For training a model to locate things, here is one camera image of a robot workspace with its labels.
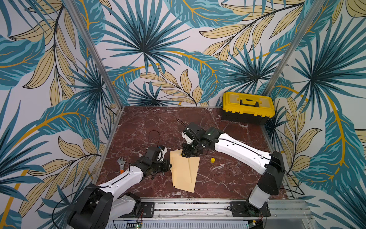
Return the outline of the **yellow black toolbox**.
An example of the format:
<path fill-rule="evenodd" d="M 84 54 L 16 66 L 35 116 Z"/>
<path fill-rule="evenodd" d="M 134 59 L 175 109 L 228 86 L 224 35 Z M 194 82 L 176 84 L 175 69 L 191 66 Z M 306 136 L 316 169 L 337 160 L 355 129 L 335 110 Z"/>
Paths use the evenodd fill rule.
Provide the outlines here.
<path fill-rule="evenodd" d="M 268 96 L 235 92 L 223 95 L 223 120 L 264 125 L 274 116 L 274 103 Z"/>

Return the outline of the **manila envelope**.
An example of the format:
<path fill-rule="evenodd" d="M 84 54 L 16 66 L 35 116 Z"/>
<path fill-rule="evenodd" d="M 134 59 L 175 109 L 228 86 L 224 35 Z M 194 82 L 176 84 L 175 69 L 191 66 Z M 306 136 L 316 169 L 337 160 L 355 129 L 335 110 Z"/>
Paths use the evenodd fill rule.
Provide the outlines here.
<path fill-rule="evenodd" d="M 200 158 L 178 156 L 173 157 L 172 163 L 173 186 L 194 193 Z"/>
<path fill-rule="evenodd" d="M 191 183 L 188 158 L 182 156 L 182 150 L 170 152 L 170 161 L 172 164 L 171 172 L 173 186 L 178 188 Z"/>

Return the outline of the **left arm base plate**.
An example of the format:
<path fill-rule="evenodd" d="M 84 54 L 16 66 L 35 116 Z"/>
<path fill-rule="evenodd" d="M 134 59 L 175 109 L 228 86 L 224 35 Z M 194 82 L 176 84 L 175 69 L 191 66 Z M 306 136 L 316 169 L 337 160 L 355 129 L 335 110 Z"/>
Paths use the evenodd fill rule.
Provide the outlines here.
<path fill-rule="evenodd" d="M 141 202 L 137 204 L 131 213 L 122 216 L 122 218 L 153 218 L 154 215 L 154 202 Z"/>

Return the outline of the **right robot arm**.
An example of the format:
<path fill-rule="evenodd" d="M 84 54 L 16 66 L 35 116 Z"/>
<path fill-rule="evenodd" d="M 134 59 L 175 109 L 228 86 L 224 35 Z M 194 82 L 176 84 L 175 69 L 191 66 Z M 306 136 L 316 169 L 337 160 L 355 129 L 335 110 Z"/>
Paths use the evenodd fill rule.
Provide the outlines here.
<path fill-rule="evenodd" d="M 250 166 L 260 178 L 248 199 L 240 205 L 231 204 L 229 210 L 234 217 L 269 217 L 268 201 L 277 196 L 285 175 L 283 157 L 277 151 L 272 153 L 253 148 L 227 133 L 211 127 L 204 130 L 195 123 L 190 123 L 182 132 L 183 157 L 200 156 L 205 149 L 229 155 Z"/>

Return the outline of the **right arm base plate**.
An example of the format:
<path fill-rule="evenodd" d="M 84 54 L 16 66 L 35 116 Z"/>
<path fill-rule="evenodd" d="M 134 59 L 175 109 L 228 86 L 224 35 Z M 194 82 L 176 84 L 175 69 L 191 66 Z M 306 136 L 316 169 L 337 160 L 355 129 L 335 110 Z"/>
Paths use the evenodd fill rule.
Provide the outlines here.
<path fill-rule="evenodd" d="M 261 208 L 256 208 L 246 201 L 232 201 L 227 209 L 231 211 L 233 217 L 269 217 L 271 216 L 268 202 Z"/>

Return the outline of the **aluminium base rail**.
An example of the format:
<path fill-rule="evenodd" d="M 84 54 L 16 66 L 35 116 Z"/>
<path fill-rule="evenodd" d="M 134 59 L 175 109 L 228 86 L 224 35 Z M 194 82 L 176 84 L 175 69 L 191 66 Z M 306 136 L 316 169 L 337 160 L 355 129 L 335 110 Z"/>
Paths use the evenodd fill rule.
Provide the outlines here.
<path fill-rule="evenodd" d="M 215 198 L 142 198 L 141 202 L 154 202 L 153 218 L 122 218 L 144 220 L 147 227 L 149 220 L 190 220 L 208 221 L 209 223 L 227 223 L 230 220 L 259 220 L 264 223 L 264 228 L 285 229 L 316 229 L 315 216 L 310 211 L 308 203 L 300 199 L 270 200 L 268 203 L 271 216 L 269 217 L 233 217 L 227 209 L 234 199 Z"/>

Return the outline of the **orange handled wrench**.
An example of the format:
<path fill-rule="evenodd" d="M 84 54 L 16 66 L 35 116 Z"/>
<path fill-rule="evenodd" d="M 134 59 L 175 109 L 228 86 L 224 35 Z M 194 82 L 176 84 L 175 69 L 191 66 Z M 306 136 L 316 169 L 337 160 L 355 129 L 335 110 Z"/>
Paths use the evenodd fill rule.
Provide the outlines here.
<path fill-rule="evenodd" d="M 120 174 L 122 174 L 124 172 L 124 165 L 125 165 L 125 160 L 120 157 L 118 160 L 117 160 L 118 164 L 119 164 L 119 167 L 120 167 Z"/>

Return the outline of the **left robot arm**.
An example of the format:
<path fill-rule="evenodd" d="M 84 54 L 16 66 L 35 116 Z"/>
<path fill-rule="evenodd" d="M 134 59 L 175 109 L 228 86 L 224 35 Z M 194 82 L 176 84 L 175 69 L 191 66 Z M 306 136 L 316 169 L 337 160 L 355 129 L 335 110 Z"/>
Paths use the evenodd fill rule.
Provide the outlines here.
<path fill-rule="evenodd" d="M 168 172 L 172 165 L 165 159 L 167 148 L 151 146 L 145 155 L 119 176 L 99 186 L 88 185 L 71 210 L 67 224 L 73 229 L 104 229 L 121 216 L 139 216 L 141 198 L 127 190 L 146 177 Z"/>

